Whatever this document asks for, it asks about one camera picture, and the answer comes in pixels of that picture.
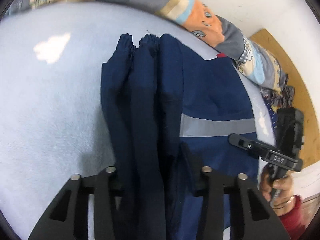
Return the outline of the red sleeve forearm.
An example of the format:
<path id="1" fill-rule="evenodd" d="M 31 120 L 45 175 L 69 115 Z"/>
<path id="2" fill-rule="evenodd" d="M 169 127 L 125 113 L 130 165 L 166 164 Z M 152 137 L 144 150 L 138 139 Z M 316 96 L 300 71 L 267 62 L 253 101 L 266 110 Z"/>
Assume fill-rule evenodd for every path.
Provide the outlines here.
<path id="1" fill-rule="evenodd" d="M 295 195 L 295 205 L 292 210 L 279 217 L 284 228 L 292 240 L 297 240 L 306 230 L 305 220 L 302 212 L 302 200 Z"/>

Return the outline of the person right hand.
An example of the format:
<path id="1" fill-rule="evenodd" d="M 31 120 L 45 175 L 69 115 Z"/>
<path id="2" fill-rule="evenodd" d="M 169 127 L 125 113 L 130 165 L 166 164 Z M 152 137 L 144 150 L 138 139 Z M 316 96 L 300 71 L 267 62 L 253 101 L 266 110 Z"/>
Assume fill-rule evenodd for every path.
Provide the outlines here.
<path id="1" fill-rule="evenodd" d="M 278 217 L 289 213 L 295 206 L 292 171 L 287 171 L 284 178 L 271 182 L 266 165 L 260 176 L 259 190 L 268 202 L 272 202 L 272 209 Z"/>

